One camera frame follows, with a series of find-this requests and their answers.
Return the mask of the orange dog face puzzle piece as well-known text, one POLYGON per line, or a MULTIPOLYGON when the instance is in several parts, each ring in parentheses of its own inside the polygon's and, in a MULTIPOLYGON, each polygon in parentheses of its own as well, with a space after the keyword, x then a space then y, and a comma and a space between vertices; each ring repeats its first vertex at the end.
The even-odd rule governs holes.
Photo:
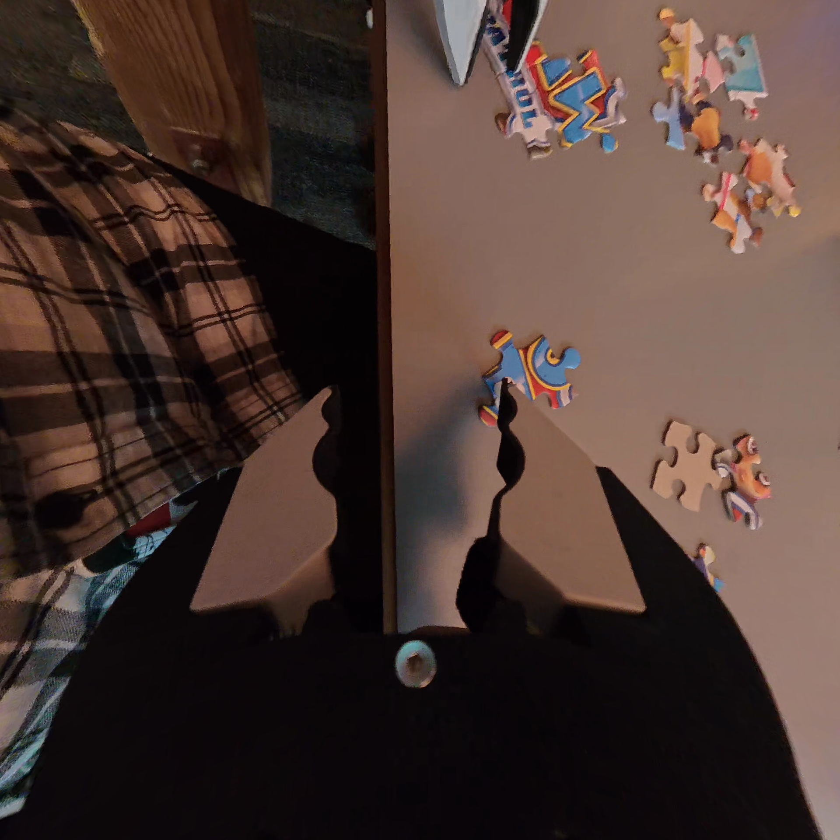
POLYGON ((770 477, 760 468, 756 438, 750 434, 735 438, 730 448, 714 454, 712 465, 723 479, 721 500, 728 519, 751 531, 760 529, 763 520, 757 505, 772 497, 772 489, 770 477))

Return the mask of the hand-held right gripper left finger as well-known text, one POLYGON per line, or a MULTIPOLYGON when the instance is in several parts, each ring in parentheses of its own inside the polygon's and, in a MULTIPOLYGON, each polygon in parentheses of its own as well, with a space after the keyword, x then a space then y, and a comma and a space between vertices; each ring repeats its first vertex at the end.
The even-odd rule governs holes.
POLYGON ((246 459, 191 602, 196 614, 258 608, 299 634, 334 594, 330 551, 341 399, 326 387, 246 459))

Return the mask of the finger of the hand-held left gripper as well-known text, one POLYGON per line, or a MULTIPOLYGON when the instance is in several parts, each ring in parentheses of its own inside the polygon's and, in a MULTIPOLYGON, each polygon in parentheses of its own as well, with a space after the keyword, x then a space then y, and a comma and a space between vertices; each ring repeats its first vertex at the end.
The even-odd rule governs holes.
POLYGON ((508 68, 520 70, 549 1, 510 1, 508 68))
POLYGON ((490 11, 490 1, 434 1, 449 74, 460 88, 474 69, 490 11))

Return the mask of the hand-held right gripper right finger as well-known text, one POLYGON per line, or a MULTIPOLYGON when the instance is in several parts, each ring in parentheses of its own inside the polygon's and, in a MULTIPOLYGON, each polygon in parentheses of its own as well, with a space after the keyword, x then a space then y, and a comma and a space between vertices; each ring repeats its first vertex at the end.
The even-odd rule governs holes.
POLYGON ((456 592, 464 624, 485 632, 510 612, 551 634, 571 608, 643 615, 642 592, 590 457, 509 381, 498 408, 503 487, 465 558, 456 592))

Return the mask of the yellow pink puzzle piece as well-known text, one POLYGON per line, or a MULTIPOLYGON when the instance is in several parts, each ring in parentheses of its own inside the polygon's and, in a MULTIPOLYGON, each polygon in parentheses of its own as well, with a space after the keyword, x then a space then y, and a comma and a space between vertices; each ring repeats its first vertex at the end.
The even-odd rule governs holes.
POLYGON ((705 36, 694 19, 680 22, 670 7, 663 7, 658 19, 667 30, 658 44, 665 55, 660 74, 670 87, 682 91, 686 101, 697 104, 723 84, 720 60, 714 51, 701 52, 705 36))

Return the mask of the blue red logo puzzle piece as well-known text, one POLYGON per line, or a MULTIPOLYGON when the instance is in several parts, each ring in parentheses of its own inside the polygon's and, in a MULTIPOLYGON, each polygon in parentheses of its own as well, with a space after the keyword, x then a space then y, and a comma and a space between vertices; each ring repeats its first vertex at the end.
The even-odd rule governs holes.
POLYGON ((499 353, 499 360, 482 375, 490 394, 490 402, 478 409, 478 417, 484 425, 497 425, 503 382, 517 387, 531 401, 546 395, 552 409, 567 406, 575 399, 576 391, 568 380, 568 371, 581 364, 577 349, 569 347, 555 354, 543 335, 519 348, 507 330, 496 332, 490 344, 499 353))

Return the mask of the wooden furniture leg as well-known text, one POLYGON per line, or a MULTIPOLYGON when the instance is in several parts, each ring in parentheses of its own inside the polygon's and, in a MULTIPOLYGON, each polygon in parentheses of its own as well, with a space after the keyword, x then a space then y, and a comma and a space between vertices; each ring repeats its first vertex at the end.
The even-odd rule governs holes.
POLYGON ((270 136, 249 3, 73 4, 152 155, 270 206, 270 136))

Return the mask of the assembled logo puzzle section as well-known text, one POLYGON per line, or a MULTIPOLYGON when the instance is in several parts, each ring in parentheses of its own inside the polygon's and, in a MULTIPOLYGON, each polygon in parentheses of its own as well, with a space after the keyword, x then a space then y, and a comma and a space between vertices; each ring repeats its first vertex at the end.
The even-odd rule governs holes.
POLYGON ((596 137, 604 153, 615 152, 615 129, 626 120, 623 80, 604 74, 593 49, 575 59, 552 56, 537 38, 524 52, 520 68, 510 70, 514 8, 514 2, 489 2, 481 42, 506 103, 494 118, 498 132, 506 139, 517 135, 530 160, 551 155, 552 137, 564 149, 596 137))

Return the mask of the orange red striped puzzle piece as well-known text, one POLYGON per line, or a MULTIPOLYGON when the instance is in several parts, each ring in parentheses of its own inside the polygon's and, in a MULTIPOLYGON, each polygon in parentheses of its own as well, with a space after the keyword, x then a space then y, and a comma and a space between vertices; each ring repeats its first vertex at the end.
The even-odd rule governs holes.
POLYGON ((742 255, 747 247, 759 247, 763 229, 752 221, 752 207, 747 198, 737 194, 739 178, 722 172, 717 183, 707 183, 701 188, 705 203, 715 206, 710 218, 712 225, 728 234, 728 247, 734 255, 742 255))

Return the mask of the plaid shirt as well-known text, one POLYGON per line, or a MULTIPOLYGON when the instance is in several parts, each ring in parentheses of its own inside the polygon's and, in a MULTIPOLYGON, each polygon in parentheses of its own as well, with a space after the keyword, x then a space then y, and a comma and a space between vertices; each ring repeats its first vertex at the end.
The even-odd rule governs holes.
POLYGON ((218 215, 2 100, 2 822, 79 659, 193 507, 304 404, 218 215))

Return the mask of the grey purple puzzle piece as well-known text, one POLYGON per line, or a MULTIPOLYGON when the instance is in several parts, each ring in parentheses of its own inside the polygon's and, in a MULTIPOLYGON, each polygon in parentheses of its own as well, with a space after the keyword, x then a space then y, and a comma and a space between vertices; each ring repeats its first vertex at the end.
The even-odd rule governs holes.
POLYGON ((673 455, 654 467, 650 486, 655 494, 675 498, 682 508, 699 512, 706 488, 717 493, 724 490, 728 480, 718 472, 717 445, 707 434, 672 419, 665 428, 663 446, 673 450, 673 455))

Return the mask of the orange fur puzzle piece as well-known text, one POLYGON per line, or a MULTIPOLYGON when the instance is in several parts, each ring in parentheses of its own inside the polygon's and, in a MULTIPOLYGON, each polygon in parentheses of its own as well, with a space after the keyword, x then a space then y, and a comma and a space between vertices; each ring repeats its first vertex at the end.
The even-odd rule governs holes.
POLYGON ((795 184, 787 174, 788 151, 782 143, 772 145, 759 139, 754 143, 741 140, 739 151, 745 162, 742 176, 747 180, 747 197, 754 212, 771 211, 775 217, 788 214, 798 217, 802 207, 795 198, 795 184))

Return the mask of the teal white puzzle piece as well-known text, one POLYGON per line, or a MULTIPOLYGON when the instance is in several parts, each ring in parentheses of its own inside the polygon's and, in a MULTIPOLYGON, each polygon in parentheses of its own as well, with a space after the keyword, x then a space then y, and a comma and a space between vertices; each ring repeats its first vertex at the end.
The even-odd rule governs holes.
POLYGON ((715 53, 723 68, 729 101, 741 104, 742 116, 746 120, 757 120, 760 100, 767 98, 769 91, 755 35, 732 38, 720 34, 716 37, 715 53))

